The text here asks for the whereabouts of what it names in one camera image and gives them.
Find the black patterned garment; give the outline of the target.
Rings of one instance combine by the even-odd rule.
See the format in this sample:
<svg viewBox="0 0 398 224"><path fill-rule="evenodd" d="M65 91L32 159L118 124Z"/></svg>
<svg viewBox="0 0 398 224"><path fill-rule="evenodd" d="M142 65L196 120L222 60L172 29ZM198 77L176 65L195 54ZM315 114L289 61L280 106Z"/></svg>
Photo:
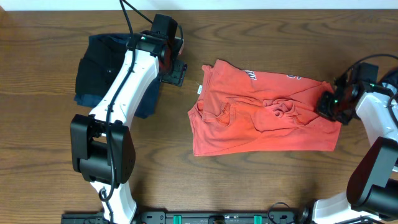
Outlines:
<svg viewBox="0 0 398 224"><path fill-rule="evenodd" d="M390 89L393 94L397 93L397 82L398 82L398 71L397 69L390 70L381 79L381 85L385 88Z"/></svg>

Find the red t-shirt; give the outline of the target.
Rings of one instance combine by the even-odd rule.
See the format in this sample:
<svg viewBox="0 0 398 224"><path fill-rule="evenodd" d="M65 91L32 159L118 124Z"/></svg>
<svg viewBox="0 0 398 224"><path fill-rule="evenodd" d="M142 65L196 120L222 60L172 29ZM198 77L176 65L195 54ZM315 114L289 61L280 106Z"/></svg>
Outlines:
<svg viewBox="0 0 398 224"><path fill-rule="evenodd" d="M331 85L281 73L240 70L217 60L188 112L195 156L252 151L333 151L341 124L316 113Z"/></svg>

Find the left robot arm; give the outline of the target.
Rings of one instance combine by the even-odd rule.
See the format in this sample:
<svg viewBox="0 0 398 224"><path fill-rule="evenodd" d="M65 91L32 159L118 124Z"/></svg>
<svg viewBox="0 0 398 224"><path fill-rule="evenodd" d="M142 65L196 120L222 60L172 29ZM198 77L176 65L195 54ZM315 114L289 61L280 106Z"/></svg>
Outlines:
<svg viewBox="0 0 398 224"><path fill-rule="evenodd" d="M156 14L150 30L135 33L126 44L121 69L88 116L70 124L73 169L98 193L105 223L133 223L137 204L129 178L136 152L130 127L150 83L156 79L182 86L187 64L177 57L184 39L172 17Z"/></svg>

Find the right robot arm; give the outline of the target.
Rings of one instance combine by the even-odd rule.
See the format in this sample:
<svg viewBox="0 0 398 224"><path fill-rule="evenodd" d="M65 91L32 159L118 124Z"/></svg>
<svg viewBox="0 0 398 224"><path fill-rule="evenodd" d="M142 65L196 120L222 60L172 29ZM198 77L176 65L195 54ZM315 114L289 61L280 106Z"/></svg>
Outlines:
<svg viewBox="0 0 398 224"><path fill-rule="evenodd" d="M378 67L357 62L324 92L317 113L348 124L360 120L369 151L349 178L346 191L306 207L297 223L384 223L397 220L397 71L377 79Z"/></svg>

